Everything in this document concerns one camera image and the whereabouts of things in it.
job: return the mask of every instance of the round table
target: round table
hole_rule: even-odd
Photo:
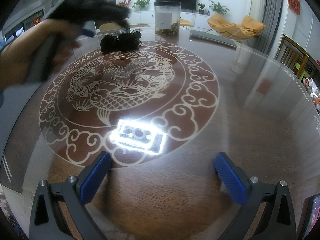
[[[10,176],[0,168],[9,205],[30,217],[39,180],[65,181],[107,150],[112,169],[86,208],[108,239],[217,239],[240,208],[214,170],[226,152],[249,177],[287,182],[298,225],[320,192],[320,120],[290,69],[187,30],[143,28],[139,51],[106,55],[102,37],[79,39],[20,114],[4,151]]]

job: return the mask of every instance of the white label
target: white label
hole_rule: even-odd
[[[156,13],[156,28],[171,30],[172,13]]]

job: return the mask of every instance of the blurred hand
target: blurred hand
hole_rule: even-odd
[[[0,91],[14,84],[23,83],[31,65],[33,52],[53,33],[61,33],[67,39],[75,39],[81,29],[62,20],[47,19],[28,29],[7,46],[0,55]],[[79,48],[75,41],[61,47],[52,61],[53,71],[59,72],[73,48]]]

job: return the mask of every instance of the gray curtain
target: gray curtain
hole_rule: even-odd
[[[267,27],[260,33],[256,49],[269,54],[274,42],[280,20],[282,0],[267,0],[263,24]]]

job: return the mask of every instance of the metal screw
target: metal screw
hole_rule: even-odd
[[[47,183],[47,181],[45,179],[39,181],[39,186],[43,187],[45,184]]]
[[[285,186],[287,186],[287,183],[286,183],[284,180],[281,180],[281,181],[280,181],[280,185],[281,185],[282,187],[285,187]]]
[[[250,178],[250,181],[251,181],[252,183],[257,183],[259,180],[258,180],[258,178],[257,178],[256,176],[252,176],[252,177]]]
[[[76,179],[77,179],[76,176],[70,176],[70,177],[68,178],[68,181],[69,181],[70,183],[73,183],[73,182],[76,181]]]

